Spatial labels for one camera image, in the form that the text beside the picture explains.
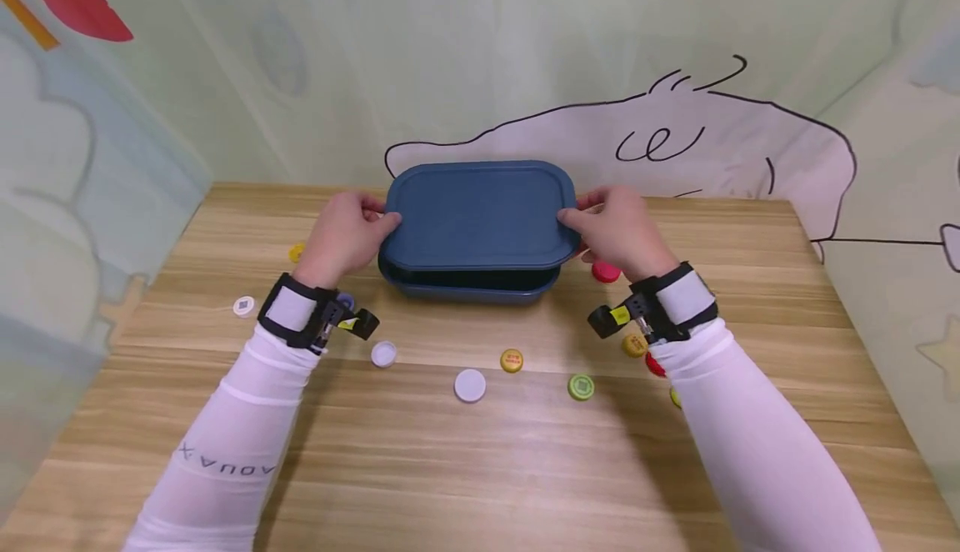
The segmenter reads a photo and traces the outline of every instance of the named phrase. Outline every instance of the left hand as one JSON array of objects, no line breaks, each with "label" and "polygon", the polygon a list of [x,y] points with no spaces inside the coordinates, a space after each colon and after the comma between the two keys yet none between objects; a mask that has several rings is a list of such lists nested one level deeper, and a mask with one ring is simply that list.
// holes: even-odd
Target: left hand
[{"label": "left hand", "polygon": [[309,287],[335,289],[343,275],[371,263],[400,224],[399,213],[384,212],[371,194],[337,193],[317,217],[292,277]]}]

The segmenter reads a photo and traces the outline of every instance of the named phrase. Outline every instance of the right hand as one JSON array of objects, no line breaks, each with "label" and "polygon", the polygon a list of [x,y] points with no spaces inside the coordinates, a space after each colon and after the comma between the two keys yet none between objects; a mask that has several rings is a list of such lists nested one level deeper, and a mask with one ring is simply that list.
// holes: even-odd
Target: right hand
[{"label": "right hand", "polygon": [[[602,204],[596,212],[595,207]],[[598,260],[623,270],[630,282],[663,276],[680,266],[647,212],[640,193],[623,185],[601,187],[564,208],[557,219],[587,245],[583,262]]]}]

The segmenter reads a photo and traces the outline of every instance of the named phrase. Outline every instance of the white sleeve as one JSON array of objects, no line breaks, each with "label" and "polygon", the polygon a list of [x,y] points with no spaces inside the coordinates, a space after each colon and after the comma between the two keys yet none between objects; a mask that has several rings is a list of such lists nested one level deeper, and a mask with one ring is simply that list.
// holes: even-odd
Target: white sleeve
[{"label": "white sleeve", "polygon": [[250,552],[318,361],[257,325],[172,453],[124,552]]},{"label": "white sleeve", "polygon": [[677,390],[745,552],[879,551],[857,496],[800,414],[722,319],[650,354]]}]

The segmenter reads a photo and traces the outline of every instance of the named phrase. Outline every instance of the yellow label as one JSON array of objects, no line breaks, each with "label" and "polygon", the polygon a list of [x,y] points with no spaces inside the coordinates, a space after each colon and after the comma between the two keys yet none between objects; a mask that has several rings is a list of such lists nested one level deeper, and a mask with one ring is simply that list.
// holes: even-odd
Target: yellow label
[{"label": "yellow label", "polygon": [[614,310],[610,311],[613,320],[617,320],[617,324],[627,324],[630,323],[630,311],[627,310],[626,306],[617,306]]}]

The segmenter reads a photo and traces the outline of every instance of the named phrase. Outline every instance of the wrist-mounted device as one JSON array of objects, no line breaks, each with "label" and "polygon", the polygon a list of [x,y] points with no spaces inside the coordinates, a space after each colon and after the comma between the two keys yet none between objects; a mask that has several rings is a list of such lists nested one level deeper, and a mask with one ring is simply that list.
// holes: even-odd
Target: wrist-mounted device
[{"label": "wrist-mounted device", "polygon": [[338,290],[308,287],[290,276],[280,275],[257,317],[264,329],[296,349],[320,354],[334,327],[360,339],[370,339],[380,320],[373,313],[351,310],[337,299]]},{"label": "wrist-mounted device", "polygon": [[713,292],[687,262],[659,278],[630,286],[630,298],[617,307],[600,306],[587,322],[602,339],[636,320],[647,344],[681,342],[690,331],[718,317]]}]

